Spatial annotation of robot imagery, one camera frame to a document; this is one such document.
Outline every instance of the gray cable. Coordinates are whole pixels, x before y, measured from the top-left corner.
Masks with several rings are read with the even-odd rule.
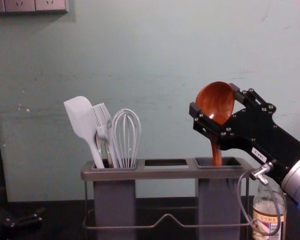
[[[243,206],[242,204],[242,201],[241,201],[241,181],[242,181],[242,178],[244,178],[244,176],[246,174],[250,174],[252,173],[253,171],[255,171],[255,169],[253,170],[248,170],[248,171],[245,171],[239,178],[238,180],[238,184],[237,184],[237,187],[236,187],[236,196],[237,196],[237,199],[238,199],[238,202],[239,202],[239,205],[240,205],[240,208],[241,208],[241,211],[245,217],[245,219],[247,220],[247,222],[249,223],[249,225],[251,226],[251,228],[256,231],[257,233],[263,235],[263,236],[273,236],[275,235],[279,229],[280,229],[280,226],[281,226],[281,220],[280,220],[280,209],[279,209],[279,203],[276,199],[276,196],[274,194],[274,192],[272,191],[271,187],[269,186],[269,184],[266,184],[266,188],[268,189],[268,191],[270,192],[270,195],[271,197],[273,198],[273,202],[274,202],[274,206],[275,206],[275,210],[276,210],[276,216],[277,216],[277,226],[275,228],[275,230],[273,232],[269,232],[269,233],[266,233],[266,232],[261,232],[259,229],[257,229],[253,223],[252,223],[252,219],[251,217],[246,213],[246,210],[245,210],[245,207]]]

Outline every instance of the gray container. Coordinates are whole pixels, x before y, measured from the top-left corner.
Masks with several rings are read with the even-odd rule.
[[[240,223],[240,206],[237,200],[237,185],[239,175],[230,176],[228,170],[244,168],[233,157],[224,157],[222,166],[212,166],[212,158],[196,158],[198,168],[216,169],[219,178],[199,178],[197,181],[198,196],[198,224],[235,224]],[[238,240],[240,239],[240,227],[223,227],[220,229],[200,228],[199,240]]]
[[[87,181],[93,182],[96,226],[85,228],[96,230],[97,240],[135,240],[136,229],[154,227],[136,226],[135,180],[197,179],[198,224],[183,225],[174,219],[176,223],[183,228],[198,228],[199,240],[238,240],[241,213],[236,198],[236,186],[241,174],[252,167],[245,160],[233,157],[223,158],[223,164],[221,167],[213,167],[210,157],[139,159],[135,169],[96,169],[94,162],[90,161],[83,167],[81,179],[85,181],[85,186]]]

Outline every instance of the bottle label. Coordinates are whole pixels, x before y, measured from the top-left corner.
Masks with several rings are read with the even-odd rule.
[[[252,231],[253,239],[255,240],[282,240],[281,230],[283,228],[285,217],[282,214],[280,217],[280,229],[273,236],[264,236],[256,231]],[[276,230],[278,224],[277,215],[260,212],[253,208],[253,225],[263,233],[271,233]]]

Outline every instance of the whisk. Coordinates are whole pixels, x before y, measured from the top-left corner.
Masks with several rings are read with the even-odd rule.
[[[120,168],[134,168],[140,142],[141,124],[135,112],[121,109],[112,120],[112,138]]]

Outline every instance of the robotic arm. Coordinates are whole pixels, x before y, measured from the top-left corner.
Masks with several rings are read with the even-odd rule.
[[[273,121],[276,107],[264,101],[252,88],[245,91],[230,84],[235,100],[245,106],[219,125],[194,103],[189,114],[193,129],[217,144],[221,150],[241,149],[261,167],[250,174],[252,179],[267,174],[300,205],[300,142]]]

